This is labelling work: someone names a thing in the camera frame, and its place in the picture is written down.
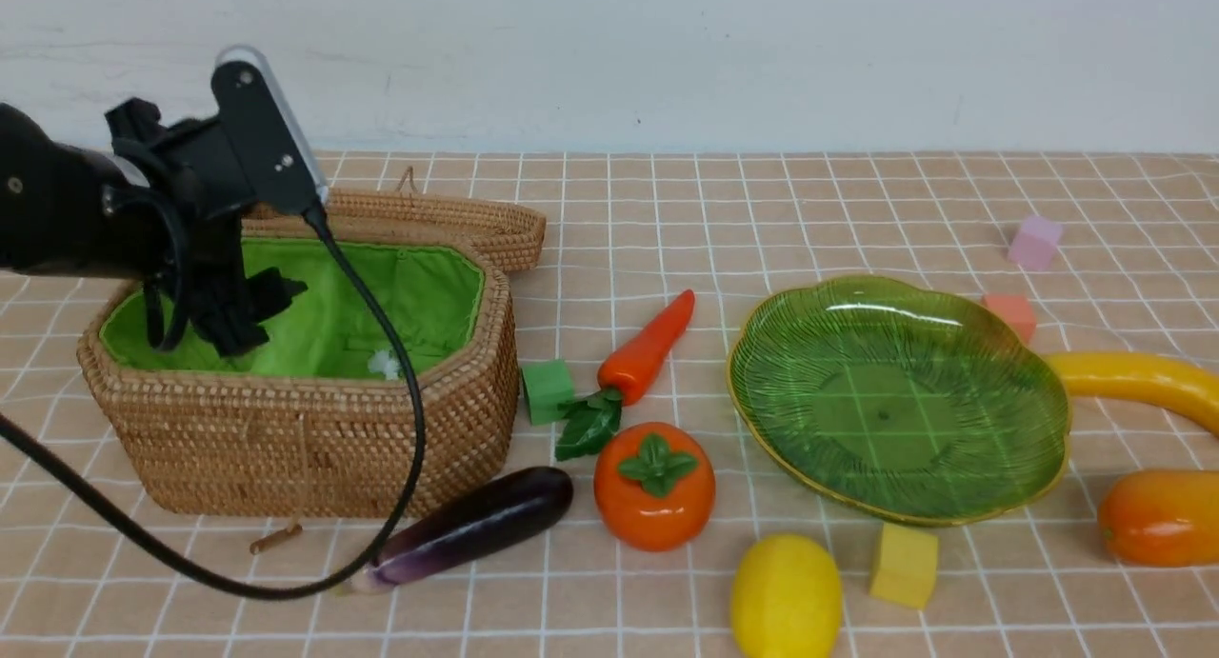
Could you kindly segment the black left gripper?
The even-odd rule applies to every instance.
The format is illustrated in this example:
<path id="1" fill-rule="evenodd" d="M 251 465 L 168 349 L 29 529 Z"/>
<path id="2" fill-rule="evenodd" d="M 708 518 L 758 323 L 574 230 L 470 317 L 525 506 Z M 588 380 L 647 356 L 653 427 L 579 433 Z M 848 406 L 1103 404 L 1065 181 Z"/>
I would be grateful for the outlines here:
<path id="1" fill-rule="evenodd" d="M 245 277 L 241 218 L 255 202 L 219 117 L 161 123 L 156 104 L 130 97 L 105 115 L 126 184 L 106 190 L 102 212 L 145 280 L 189 286 L 194 331 L 221 357 L 269 341 L 269 320 L 308 290 L 275 267 Z"/>

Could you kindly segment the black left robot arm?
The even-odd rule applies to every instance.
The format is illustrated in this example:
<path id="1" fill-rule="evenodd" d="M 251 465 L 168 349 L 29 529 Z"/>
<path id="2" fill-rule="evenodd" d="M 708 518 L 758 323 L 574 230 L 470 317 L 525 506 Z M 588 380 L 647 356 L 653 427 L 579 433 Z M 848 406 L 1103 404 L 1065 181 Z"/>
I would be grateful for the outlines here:
<path id="1" fill-rule="evenodd" d="M 176 348 L 195 328 L 239 357 L 269 341 L 265 320 L 305 286 L 275 267 L 247 273 L 241 225 L 255 193 L 219 117 L 160 119 L 130 97 L 106 115 L 112 150 L 87 150 L 5 104 L 2 268 L 139 281 L 152 348 Z"/>

